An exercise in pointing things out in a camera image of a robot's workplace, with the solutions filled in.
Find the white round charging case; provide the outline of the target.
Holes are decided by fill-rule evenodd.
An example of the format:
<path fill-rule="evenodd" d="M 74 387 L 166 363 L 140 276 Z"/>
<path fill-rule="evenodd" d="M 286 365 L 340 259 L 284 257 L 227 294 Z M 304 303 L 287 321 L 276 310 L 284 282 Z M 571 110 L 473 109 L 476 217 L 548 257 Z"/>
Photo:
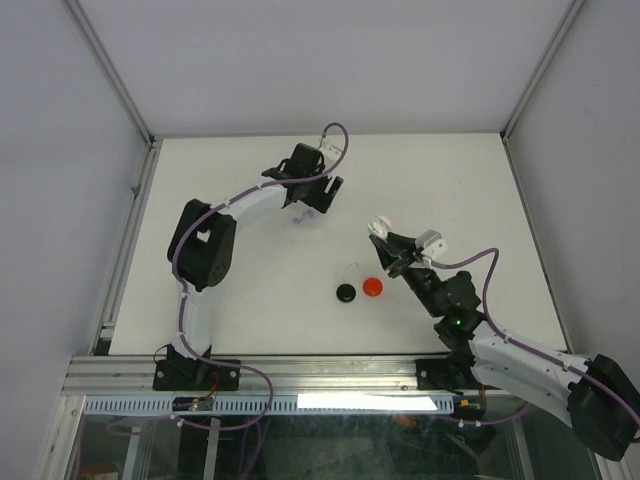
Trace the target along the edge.
<path fill-rule="evenodd" d="M 391 222 L 387 217 L 377 215 L 368 223 L 367 228 L 370 235 L 386 240 L 391 231 Z"/>

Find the orange round charging case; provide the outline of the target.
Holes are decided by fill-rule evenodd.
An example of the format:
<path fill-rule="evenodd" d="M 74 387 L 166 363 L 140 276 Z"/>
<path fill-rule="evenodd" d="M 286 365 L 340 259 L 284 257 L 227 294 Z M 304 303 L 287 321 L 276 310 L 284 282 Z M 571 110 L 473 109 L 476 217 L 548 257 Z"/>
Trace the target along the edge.
<path fill-rule="evenodd" d="M 378 297 L 384 291 L 384 284 L 379 278 L 369 277 L 363 282 L 362 288 L 367 296 Z"/>

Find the black round charging case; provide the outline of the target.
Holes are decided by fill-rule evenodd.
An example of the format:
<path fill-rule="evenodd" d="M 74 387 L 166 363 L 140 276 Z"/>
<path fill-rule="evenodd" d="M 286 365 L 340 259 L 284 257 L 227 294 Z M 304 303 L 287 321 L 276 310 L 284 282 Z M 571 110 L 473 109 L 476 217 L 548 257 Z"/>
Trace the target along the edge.
<path fill-rule="evenodd" d="M 336 297 L 343 303 L 352 302 L 357 295 L 356 288 L 352 284 L 343 283 L 336 289 Z"/>

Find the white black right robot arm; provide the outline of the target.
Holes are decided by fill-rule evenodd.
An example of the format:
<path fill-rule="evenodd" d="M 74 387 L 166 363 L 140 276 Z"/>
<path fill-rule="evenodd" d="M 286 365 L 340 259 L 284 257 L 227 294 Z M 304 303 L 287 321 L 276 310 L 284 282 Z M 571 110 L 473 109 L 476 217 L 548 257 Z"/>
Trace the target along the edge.
<path fill-rule="evenodd" d="M 438 262 L 445 248 L 433 230 L 418 238 L 372 228 L 369 239 L 382 268 L 400 277 L 436 319 L 434 329 L 449 348 L 448 378 L 459 387 L 475 381 L 509 392 L 568 426 L 599 456 L 620 461 L 639 441 L 639 391 L 620 365 L 598 354 L 592 358 L 541 346 L 509 331 L 490 315 L 485 281 L 475 287 L 467 266 L 490 257 L 492 247 L 458 263 Z M 453 276 L 441 279 L 448 268 Z"/>

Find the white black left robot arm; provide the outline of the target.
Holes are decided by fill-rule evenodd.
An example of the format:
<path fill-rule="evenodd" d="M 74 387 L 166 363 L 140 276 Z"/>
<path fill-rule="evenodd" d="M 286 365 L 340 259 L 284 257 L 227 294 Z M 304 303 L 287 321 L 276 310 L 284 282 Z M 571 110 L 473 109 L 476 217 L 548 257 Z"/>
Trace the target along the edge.
<path fill-rule="evenodd" d="M 167 348 L 175 377 L 198 388 L 209 377 L 210 321 L 213 289 L 227 276 L 236 234 L 263 216 L 301 202 L 325 214 L 343 184 L 333 171 L 347 147 L 327 160 L 326 142 L 297 144 L 291 155 L 263 171 L 255 185 L 213 205 L 192 199 L 184 206 L 168 247 L 167 258 L 179 285 L 176 338 Z"/>

